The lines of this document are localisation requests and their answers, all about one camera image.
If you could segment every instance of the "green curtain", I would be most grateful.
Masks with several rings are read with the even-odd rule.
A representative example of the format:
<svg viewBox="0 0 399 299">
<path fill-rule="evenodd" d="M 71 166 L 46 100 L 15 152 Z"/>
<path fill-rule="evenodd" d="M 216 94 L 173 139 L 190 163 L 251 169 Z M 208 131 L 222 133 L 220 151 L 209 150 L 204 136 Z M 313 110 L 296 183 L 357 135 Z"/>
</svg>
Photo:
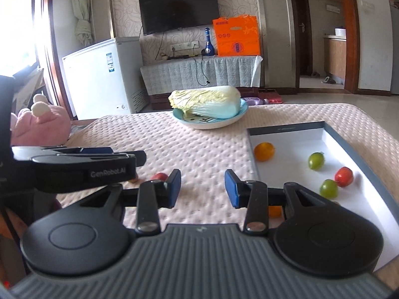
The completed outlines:
<svg viewBox="0 0 399 299">
<path fill-rule="evenodd" d="M 91 45 L 93 39 L 91 37 L 90 17 L 90 0 L 72 0 L 72 8 L 78 22 L 75 28 L 75 35 L 79 43 L 83 46 Z"/>
</svg>

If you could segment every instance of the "round black cover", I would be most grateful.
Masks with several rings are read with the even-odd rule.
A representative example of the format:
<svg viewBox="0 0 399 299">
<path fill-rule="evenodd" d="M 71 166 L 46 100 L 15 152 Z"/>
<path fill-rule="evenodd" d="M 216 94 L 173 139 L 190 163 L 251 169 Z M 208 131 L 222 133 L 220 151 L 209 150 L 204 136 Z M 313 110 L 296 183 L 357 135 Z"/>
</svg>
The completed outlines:
<svg viewBox="0 0 399 299">
<path fill-rule="evenodd" d="M 334 204 L 300 208 L 273 241 L 296 268 L 338 278 L 372 272 L 384 244 L 374 224 Z"/>
<path fill-rule="evenodd" d="M 21 240 L 23 255 L 41 272 L 81 276 L 107 268 L 128 249 L 130 235 L 101 208 L 60 210 L 33 223 Z"/>
</svg>

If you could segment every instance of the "blue bottle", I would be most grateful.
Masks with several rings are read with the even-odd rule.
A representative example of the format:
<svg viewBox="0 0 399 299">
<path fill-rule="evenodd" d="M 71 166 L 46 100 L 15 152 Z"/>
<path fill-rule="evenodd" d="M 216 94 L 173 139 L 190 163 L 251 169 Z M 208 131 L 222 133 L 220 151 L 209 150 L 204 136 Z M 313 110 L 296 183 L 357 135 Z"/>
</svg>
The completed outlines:
<svg viewBox="0 0 399 299">
<path fill-rule="evenodd" d="M 206 46 L 205 46 L 205 56 L 215 55 L 215 49 L 211 43 L 211 35 L 209 33 L 209 28 L 205 28 L 206 35 Z"/>
</svg>

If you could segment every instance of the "orange box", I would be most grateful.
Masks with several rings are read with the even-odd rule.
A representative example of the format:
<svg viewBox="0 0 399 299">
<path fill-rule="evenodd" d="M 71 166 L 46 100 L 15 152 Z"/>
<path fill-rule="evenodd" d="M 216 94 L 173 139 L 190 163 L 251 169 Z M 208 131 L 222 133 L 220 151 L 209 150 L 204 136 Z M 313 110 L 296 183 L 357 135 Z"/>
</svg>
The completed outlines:
<svg viewBox="0 0 399 299">
<path fill-rule="evenodd" d="M 243 14 L 233 18 L 213 20 L 219 56 L 260 55 L 258 21 Z"/>
</svg>

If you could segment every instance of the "green tomato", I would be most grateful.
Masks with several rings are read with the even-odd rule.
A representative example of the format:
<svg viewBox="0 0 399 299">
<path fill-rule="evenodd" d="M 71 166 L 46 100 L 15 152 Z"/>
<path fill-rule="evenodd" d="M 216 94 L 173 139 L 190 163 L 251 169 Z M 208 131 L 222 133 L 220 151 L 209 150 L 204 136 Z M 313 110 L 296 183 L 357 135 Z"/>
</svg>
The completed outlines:
<svg viewBox="0 0 399 299">
<path fill-rule="evenodd" d="M 338 184 L 329 178 L 320 187 L 320 195 L 327 199 L 334 199 L 338 196 Z"/>
<path fill-rule="evenodd" d="M 321 152 L 314 152 L 309 156 L 308 165 L 311 170 L 319 170 L 324 165 L 324 154 Z"/>
</svg>

